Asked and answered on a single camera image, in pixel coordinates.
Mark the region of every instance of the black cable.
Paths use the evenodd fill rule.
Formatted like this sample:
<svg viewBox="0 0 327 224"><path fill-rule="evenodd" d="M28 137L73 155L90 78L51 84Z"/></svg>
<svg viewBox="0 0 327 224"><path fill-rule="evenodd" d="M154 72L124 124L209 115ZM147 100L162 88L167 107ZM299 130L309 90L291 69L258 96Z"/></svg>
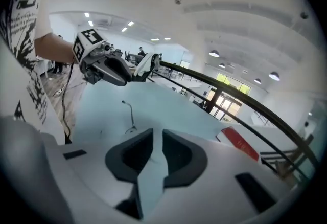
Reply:
<svg viewBox="0 0 327 224"><path fill-rule="evenodd" d="M71 128L68 126L68 124L67 124L67 122L66 122L65 93L66 93L66 90L67 90L67 87L68 87L69 81L70 81L70 79L71 79L71 76L72 76L73 67L74 67L74 60L75 60L75 58L73 59L73 64L71 65L71 70L70 70L70 72L69 72L69 76L68 76L68 79L67 79L67 83L66 83L65 89L64 89L63 94L62 94L62 101L61 101L61 105L62 105L62 109L63 109L62 120L63 120L63 123L65 124L65 126L66 126L67 129L68 129L68 139L69 139L69 140L70 140L70 138L71 138Z"/></svg>

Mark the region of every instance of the glass door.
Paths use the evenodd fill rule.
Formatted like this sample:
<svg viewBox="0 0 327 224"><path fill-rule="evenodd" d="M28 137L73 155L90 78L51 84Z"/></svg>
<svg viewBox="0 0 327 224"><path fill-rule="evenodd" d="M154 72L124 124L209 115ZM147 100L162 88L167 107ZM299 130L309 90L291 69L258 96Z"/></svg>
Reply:
<svg viewBox="0 0 327 224"><path fill-rule="evenodd" d="M223 109L225 110L228 110L229 107L231 105L231 101L227 100L227 99L224 99L224 101L221 103L221 105L219 105L220 107L222 107ZM218 119L218 120L221 120L222 117L225 115L225 112L219 110L217 112L217 114L215 115L215 118Z"/></svg>

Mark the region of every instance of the handrail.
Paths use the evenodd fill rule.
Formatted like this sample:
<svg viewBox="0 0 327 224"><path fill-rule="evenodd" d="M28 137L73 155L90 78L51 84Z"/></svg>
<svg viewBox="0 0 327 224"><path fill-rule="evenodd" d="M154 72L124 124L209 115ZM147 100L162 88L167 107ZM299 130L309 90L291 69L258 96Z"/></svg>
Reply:
<svg viewBox="0 0 327 224"><path fill-rule="evenodd" d="M214 78L208 77L205 74L199 73L197 71L193 71L190 69L183 68L181 66L177 66L168 62L161 61L160 65L165 66L167 68L185 73L189 76L192 76L202 82L205 82L211 86L216 88L221 88L223 91L231 94L232 96L241 100L244 104L248 105L252 109L258 111L260 114L264 115L266 119L268 119L271 123L273 123L277 128L279 128L291 141L293 141L308 157L312 165L317 168L318 167L318 160L316 156L312 152L312 150L308 147L308 145L304 142L304 140L279 116L277 116L274 112L270 109L259 103L257 100L251 98L250 96L244 94L243 92L223 83Z"/></svg>
<svg viewBox="0 0 327 224"><path fill-rule="evenodd" d="M153 73L173 82L174 84L178 85L181 88L184 88L185 90L187 90L188 92L192 93L193 95L197 96L198 98L207 101L207 99L203 96L201 96L200 94L194 92L193 90L179 84L178 82L165 77L162 74L159 74L158 72L153 71ZM257 132L254 128L250 127L249 125L247 125L243 120L239 119L238 117L234 116L233 114L229 113L228 111L226 111L225 109L223 109L222 107L218 106L218 105L214 105L216 108L218 108L219 110L222 110L223 112L225 112L227 115L229 115L230 117L232 117L235 121L237 121L238 123L240 123L242 126L244 126L245 128L247 128L248 130L250 130L253 134L255 134L259 139L261 139L262 141L264 141L268 146L270 146L273 150L276 151L276 153L278 153L279 155L281 155L290 165L292 165L303 177L304 179L307 179L307 176L298 168L296 167L296 165L283 153L281 152L274 144L272 144L269 140L267 140L263 135L261 135L259 132Z"/></svg>
<svg viewBox="0 0 327 224"><path fill-rule="evenodd" d="M296 149L293 149L293 150L284 150L283 153L286 154L286 153L294 153L296 151ZM260 152L260 155L277 155L276 152Z"/></svg>

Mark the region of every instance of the person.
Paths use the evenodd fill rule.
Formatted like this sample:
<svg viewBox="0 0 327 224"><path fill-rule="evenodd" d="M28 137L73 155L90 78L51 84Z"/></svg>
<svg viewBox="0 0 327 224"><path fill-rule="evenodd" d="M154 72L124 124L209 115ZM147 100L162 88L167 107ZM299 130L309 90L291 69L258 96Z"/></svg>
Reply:
<svg viewBox="0 0 327 224"><path fill-rule="evenodd" d="M302 138L302 139L306 139L307 137L307 131L306 128L308 127L309 123L308 121L305 122L304 127L300 130L300 132L298 133L298 135Z"/></svg>
<svg viewBox="0 0 327 224"><path fill-rule="evenodd" d="M36 55L73 63L73 44L53 34L49 0L1 0L0 116L14 116L59 145L69 142L49 101L36 65Z"/></svg>
<svg viewBox="0 0 327 224"><path fill-rule="evenodd" d="M55 68L53 69L52 72L53 72L54 74L57 74L57 73L58 73L58 69L59 69L59 73L60 73L60 74L65 74L65 72L62 71L62 66L63 66L63 63L55 61Z"/></svg>
<svg viewBox="0 0 327 224"><path fill-rule="evenodd" d="M139 48L138 55L145 56L145 52L143 51L142 47Z"/></svg>

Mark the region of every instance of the desk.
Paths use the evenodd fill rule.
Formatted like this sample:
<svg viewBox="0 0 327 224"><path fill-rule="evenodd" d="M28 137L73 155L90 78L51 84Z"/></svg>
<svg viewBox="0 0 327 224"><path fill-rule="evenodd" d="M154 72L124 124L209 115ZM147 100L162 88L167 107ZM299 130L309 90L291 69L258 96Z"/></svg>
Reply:
<svg viewBox="0 0 327 224"><path fill-rule="evenodd" d="M45 77L48 78L48 70L51 69L52 67L51 61L41 57L37 57L36 61L37 61L39 75L45 73Z"/></svg>
<svg viewBox="0 0 327 224"><path fill-rule="evenodd" d="M134 61L134 63L136 63L136 64L139 64L143 58L144 58L144 56L142 56L142 55L135 55L135 54L127 55L127 60Z"/></svg>
<svg viewBox="0 0 327 224"><path fill-rule="evenodd" d="M136 70L136 66L133 63L128 62L126 59L124 59L124 61L127 64L130 72L133 74L135 72L135 70Z"/></svg>

